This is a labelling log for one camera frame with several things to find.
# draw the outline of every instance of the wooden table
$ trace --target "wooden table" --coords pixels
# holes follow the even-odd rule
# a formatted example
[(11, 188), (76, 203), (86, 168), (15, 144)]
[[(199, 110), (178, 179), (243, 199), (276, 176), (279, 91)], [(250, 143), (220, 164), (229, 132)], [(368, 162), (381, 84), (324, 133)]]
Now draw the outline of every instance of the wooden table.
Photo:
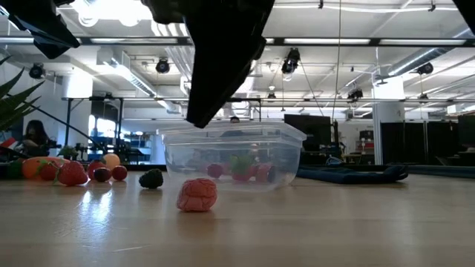
[(475, 181), (394, 185), (297, 179), (267, 194), (220, 192), (185, 214), (176, 192), (127, 182), (0, 182), (0, 266), (474, 266)]

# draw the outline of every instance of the woman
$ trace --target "woman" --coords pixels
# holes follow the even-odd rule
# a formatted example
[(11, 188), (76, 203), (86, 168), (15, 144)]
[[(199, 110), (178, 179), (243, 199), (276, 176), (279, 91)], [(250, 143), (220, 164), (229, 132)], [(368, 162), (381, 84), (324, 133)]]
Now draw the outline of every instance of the woman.
[(26, 134), (23, 136), (23, 153), (28, 156), (48, 156), (49, 138), (46, 134), (43, 122), (39, 120), (30, 120), (27, 125)]

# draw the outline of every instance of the plastic storage bin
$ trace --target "plastic storage bin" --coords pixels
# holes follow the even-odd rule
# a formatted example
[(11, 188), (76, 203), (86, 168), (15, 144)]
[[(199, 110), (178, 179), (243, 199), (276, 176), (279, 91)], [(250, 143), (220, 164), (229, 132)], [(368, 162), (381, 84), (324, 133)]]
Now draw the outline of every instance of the plastic storage bin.
[(279, 122), (193, 126), (157, 131), (168, 175), (180, 185), (207, 178), (219, 190), (269, 191), (295, 178), (307, 136)]

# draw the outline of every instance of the wire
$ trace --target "wire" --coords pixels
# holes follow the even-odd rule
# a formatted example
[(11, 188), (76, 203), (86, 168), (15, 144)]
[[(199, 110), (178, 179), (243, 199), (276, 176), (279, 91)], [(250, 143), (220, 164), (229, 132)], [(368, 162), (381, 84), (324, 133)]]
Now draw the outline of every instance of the wire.
[(340, 74), (340, 52), (341, 52), (341, 0), (340, 0), (340, 14), (338, 15), (338, 55), (336, 62), (336, 82), (335, 82), (335, 98), (333, 100), (332, 120), (335, 117), (336, 97), (338, 95), (338, 77)]
[(305, 79), (307, 80), (307, 84), (309, 85), (310, 92), (312, 92), (313, 99), (315, 100), (315, 103), (317, 103), (317, 107), (320, 110), (321, 115), (324, 116), (324, 112), (321, 110), (320, 105), (318, 104), (317, 97), (315, 96), (315, 92), (313, 91), (312, 85), (310, 84), (310, 80), (307, 76), (307, 72), (305, 71), (304, 63), (302, 62), (302, 60), (300, 60), (300, 65), (302, 65), (302, 70), (304, 71)]

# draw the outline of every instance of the blue fabric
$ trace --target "blue fabric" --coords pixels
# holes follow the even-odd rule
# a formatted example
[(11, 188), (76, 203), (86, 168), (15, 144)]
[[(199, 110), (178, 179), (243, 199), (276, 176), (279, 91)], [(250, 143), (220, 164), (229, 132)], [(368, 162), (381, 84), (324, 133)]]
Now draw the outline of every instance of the blue fabric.
[(407, 166), (391, 166), (382, 174), (357, 172), (347, 168), (302, 167), (298, 169), (297, 176), (338, 184), (382, 184), (403, 180), (408, 174)]

